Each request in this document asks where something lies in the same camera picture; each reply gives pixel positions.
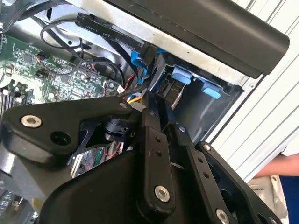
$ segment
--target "black plastic panel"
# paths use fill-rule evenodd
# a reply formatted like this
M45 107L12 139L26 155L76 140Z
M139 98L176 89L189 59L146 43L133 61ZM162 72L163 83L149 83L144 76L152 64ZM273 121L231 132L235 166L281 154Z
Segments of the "black plastic panel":
M230 0L106 0L190 46L257 78L270 74L289 38Z

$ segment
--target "green circuit board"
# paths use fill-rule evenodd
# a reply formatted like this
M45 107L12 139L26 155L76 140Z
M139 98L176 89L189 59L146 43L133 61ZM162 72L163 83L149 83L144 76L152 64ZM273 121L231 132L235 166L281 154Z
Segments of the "green circuit board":
M8 35L2 35L0 40L0 91L25 97L26 104L114 96L121 91L118 83L86 63L72 75L54 76L36 60L42 50ZM53 55L43 64L58 74L67 73L75 66Z

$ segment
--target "white corrugated wall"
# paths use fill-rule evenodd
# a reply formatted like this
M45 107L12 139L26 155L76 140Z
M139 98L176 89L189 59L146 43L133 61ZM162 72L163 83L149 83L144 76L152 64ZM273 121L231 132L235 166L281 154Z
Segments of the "white corrugated wall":
M212 143L249 181L299 135L299 0L234 0L290 37L289 50Z

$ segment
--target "yellow wire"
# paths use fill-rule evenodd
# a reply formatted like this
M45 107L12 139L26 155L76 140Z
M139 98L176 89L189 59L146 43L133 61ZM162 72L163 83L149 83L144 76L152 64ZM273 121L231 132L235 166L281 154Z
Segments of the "yellow wire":
M142 97L136 97L136 98L134 98L134 99L132 99L132 100L129 100L128 103L130 104L130 103L136 102L136 101L138 101L138 100L141 100L141 98L142 98Z

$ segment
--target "black cable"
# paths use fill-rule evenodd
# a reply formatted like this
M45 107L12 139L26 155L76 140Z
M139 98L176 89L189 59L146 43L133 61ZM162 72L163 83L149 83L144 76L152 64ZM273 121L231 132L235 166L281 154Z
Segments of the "black cable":
M45 32L47 32L48 30L51 30L52 28L54 28L54 27L56 27L56 26L58 26L58 25L60 25L60 24L62 24L62 23L75 22L75 21L76 21L76 20L74 20L74 19L63 19L63 20L57 20L57 21L52 22L52 23L50 23L49 25L45 26L45 27L41 30L41 33L40 33L40 37L41 37L42 41L44 41L47 45L49 45L49 46L51 46L51 47L53 47L53 48L56 48L56 49L69 50L69 49L77 49L77 48L80 48L80 47L81 47L80 44L79 44L79 45L76 45L76 46L68 46L68 47L66 47L66 46L64 46L64 47L62 47L62 46L60 46L60 47L59 47L59 46L55 46L55 45L52 45L52 44L46 42L45 38L43 37L43 34L44 34Z
M122 87L124 87L126 81L125 81L125 76L123 71L120 69L120 67L118 65L116 65L115 63L113 63L112 61L110 61L109 59L105 58L105 57L96 57L96 58L89 58L89 59L84 59L83 55L84 55L84 46L82 43L82 39L79 38L80 40L80 44L76 45L76 46L69 46L67 45L54 31L52 31L51 29L62 24L62 23L66 23L66 22L74 22L74 19L62 19L62 20L57 20L49 25L46 25L42 20L38 19L38 18L33 18L34 21L36 21L43 29L40 33L40 37L41 39L49 46L54 47L56 49L65 49L67 51L69 51L74 57L76 57L79 60L79 66L81 65L82 62L87 62L87 63L99 63L102 65L105 65L107 67L110 67L112 69L112 71L114 72L114 74L117 75L117 73L120 73L121 76L121 85ZM46 40L43 37L43 34L47 32L49 36L51 36L59 45L59 46L54 46L51 45L49 43L46 42ZM77 48L81 48L81 52L78 54L74 49Z
M122 97L127 97L127 96L130 96L130 95L134 94L134 93L141 92L141 91L145 90L146 88L148 88L149 85L150 85L150 81L149 80L145 81L142 85L140 85L136 88L133 88L131 90L126 90L126 91L118 94L117 97L121 97L121 98Z
M125 61L128 63L128 65L133 70L136 78L138 78L137 67L132 63L131 56L125 51L125 49L122 48L122 46L117 42L111 41L109 39L105 39L105 40L110 44L111 47L113 47L123 57L123 59L125 59Z
M33 6L31 7L30 9L26 10L23 15L18 19L18 21L21 21L21 20L25 20L35 14L38 14L42 11L45 11L45 10L48 10L52 7L56 7L58 5L65 5L65 4L69 4L69 2L65 2L65 1L62 1L62 2L53 2L53 1L47 1L47 2L43 2L41 4L38 4L36 6Z
M76 66L69 72L67 73L55 73L53 70L49 69L47 66L45 66L43 64L43 60L42 59L37 59L37 62L44 68L46 69L49 73L51 73L52 75L55 76L67 76L67 75L71 75L73 74L75 71L78 70L78 68L81 66L81 63L76 64Z
M39 26L41 26L42 28L46 27L47 24L44 23L41 19L32 16L31 17ZM49 29L47 30L47 33L49 34L50 37L52 37L59 45L61 45L62 47L69 47L69 45L67 43L65 43L53 30ZM78 54L76 53L75 50L73 49L69 49L68 50L71 55L73 55L74 57L78 57Z

